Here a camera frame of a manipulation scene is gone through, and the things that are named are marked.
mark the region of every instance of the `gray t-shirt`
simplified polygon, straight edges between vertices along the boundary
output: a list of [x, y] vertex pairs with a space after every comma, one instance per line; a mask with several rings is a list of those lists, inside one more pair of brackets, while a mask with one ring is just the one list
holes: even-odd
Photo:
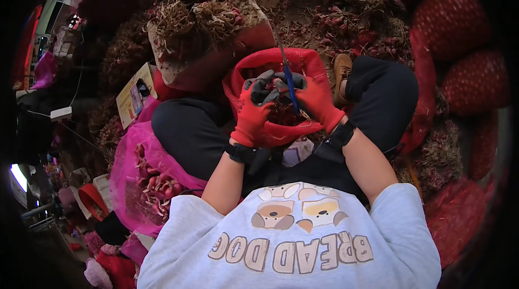
[[368, 213], [308, 183], [257, 189], [227, 216], [172, 199], [138, 288], [436, 288], [440, 256], [418, 191], [393, 184]]

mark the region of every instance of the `white power adapter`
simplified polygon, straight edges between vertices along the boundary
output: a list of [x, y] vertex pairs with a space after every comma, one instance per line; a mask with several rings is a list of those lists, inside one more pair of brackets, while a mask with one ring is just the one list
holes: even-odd
[[50, 121], [57, 122], [63, 119], [72, 117], [72, 107], [68, 106], [65, 108], [53, 110], [50, 112]]

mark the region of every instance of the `yellow sign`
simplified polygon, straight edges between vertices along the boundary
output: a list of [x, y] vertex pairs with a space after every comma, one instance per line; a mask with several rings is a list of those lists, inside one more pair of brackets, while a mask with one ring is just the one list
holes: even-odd
[[[149, 94], [151, 97], [157, 98], [157, 92], [153, 87], [153, 72], [156, 66], [150, 65], [149, 62], [142, 65], [142, 67], [133, 75], [128, 81], [124, 89], [119, 93], [115, 101], [117, 102], [117, 108], [119, 109], [119, 117], [121, 118], [122, 128], [126, 129], [131, 122], [136, 119], [137, 113], [135, 112], [131, 89], [137, 84], [139, 78], [144, 81], [144, 84], [148, 87]], [[146, 103], [146, 98], [142, 99], [142, 104]]]

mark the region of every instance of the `brown boot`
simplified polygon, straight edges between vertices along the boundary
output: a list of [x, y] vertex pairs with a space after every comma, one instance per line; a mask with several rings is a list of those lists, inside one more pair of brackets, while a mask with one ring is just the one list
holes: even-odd
[[335, 57], [335, 93], [333, 94], [333, 104], [339, 109], [342, 109], [346, 104], [348, 104], [347, 100], [344, 98], [344, 94], [341, 95], [341, 82], [350, 76], [352, 66], [353, 62], [347, 54], [340, 53]]

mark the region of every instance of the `red work glove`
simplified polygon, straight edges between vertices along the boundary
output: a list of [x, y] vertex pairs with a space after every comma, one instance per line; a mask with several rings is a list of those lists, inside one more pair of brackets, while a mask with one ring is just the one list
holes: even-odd
[[[267, 121], [267, 116], [274, 105], [273, 98], [267, 94], [269, 91], [265, 91], [265, 86], [274, 77], [274, 71], [269, 70], [264, 72], [257, 78], [251, 78], [245, 81], [243, 89], [240, 94], [240, 104], [238, 106], [237, 114], [237, 125], [235, 130], [230, 133], [230, 137], [247, 147], [254, 146], [254, 138], [263, 125]], [[259, 101], [253, 102], [251, 99], [252, 93], [255, 96], [260, 94], [267, 95]]]
[[334, 107], [332, 97], [326, 94], [312, 78], [292, 73], [296, 87], [295, 97], [309, 111], [310, 116], [330, 133], [345, 116], [344, 111]]

